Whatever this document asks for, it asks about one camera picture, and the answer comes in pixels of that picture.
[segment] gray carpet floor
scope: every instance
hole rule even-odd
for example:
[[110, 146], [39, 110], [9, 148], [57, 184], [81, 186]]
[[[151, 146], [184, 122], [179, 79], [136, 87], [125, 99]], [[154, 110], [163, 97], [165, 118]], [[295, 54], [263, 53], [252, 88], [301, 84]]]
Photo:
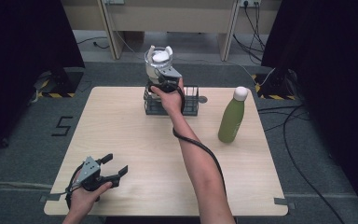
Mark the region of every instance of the gray carpet floor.
[[[182, 63], [174, 67], [184, 76], [185, 84], [245, 86], [252, 90], [258, 109], [303, 103], [299, 99], [257, 98], [252, 79], [236, 65]], [[247, 68], [251, 74], [269, 71], [258, 66]], [[96, 86], [144, 86], [146, 81], [143, 63], [86, 63], [75, 97], [42, 97], [30, 104], [11, 132], [8, 147], [0, 148], [0, 223], [62, 222], [63, 217], [45, 215], [44, 204], [39, 199], [49, 193], [54, 183], [91, 89]], [[282, 124], [291, 111], [292, 108], [260, 112], [282, 189], [291, 205], [289, 214], [285, 217], [239, 217], [239, 223], [339, 223], [289, 157]], [[52, 136], [64, 133], [64, 130], [56, 128], [63, 116], [72, 117], [62, 122], [62, 125], [71, 126], [68, 134]], [[345, 223], [358, 223], [358, 198], [340, 167], [330, 158], [328, 146], [311, 117], [304, 106], [287, 123], [286, 140], [290, 152], [304, 176], [331, 203]], [[83, 223], [103, 223], [103, 218], [87, 217]]]

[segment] wall outlet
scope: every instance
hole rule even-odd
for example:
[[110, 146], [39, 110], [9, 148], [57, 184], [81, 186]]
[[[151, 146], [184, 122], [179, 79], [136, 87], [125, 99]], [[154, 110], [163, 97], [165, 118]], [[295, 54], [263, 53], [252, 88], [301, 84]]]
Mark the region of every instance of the wall outlet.
[[248, 2], [248, 7], [255, 7], [255, 4], [258, 4], [260, 6], [261, 0], [240, 0], [241, 4], [240, 7], [244, 7], [245, 1]]

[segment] human hand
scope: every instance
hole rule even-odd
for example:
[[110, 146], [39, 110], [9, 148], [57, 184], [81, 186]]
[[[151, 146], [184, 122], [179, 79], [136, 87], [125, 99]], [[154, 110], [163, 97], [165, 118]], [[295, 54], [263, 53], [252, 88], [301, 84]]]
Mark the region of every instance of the human hand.
[[87, 191], [82, 187], [75, 189], [72, 192], [71, 209], [68, 212], [63, 223], [73, 224], [80, 223], [80, 221], [91, 211], [95, 201], [112, 187], [112, 182], [107, 182], [101, 185], [94, 191]]
[[[179, 79], [179, 87], [183, 91], [183, 79]], [[161, 98], [161, 103], [168, 115], [172, 116], [175, 114], [182, 113], [182, 97], [178, 91], [164, 92], [157, 87], [152, 86], [151, 91], [157, 94]]]

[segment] forearm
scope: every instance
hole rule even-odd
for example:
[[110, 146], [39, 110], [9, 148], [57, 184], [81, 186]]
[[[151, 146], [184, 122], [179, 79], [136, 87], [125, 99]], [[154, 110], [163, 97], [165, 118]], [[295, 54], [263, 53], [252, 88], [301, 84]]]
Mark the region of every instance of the forearm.
[[[200, 142], [181, 114], [170, 115], [173, 128], [180, 135]], [[194, 185], [196, 193], [199, 190], [220, 188], [224, 191], [223, 180], [217, 166], [206, 151], [200, 147], [179, 139], [188, 175]]]
[[79, 214], [80, 213], [74, 211], [69, 211], [62, 224], [79, 224], [84, 218], [84, 216]]

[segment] white bottle cap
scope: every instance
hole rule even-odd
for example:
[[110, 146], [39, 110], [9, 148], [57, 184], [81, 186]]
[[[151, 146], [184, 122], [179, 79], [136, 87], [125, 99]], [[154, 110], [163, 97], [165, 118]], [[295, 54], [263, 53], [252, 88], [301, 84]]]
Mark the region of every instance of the white bottle cap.
[[237, 101], [245, 101], [248, 96], [248, 89], [244, 87], [237, 87], [234, 91], [234, 99]]

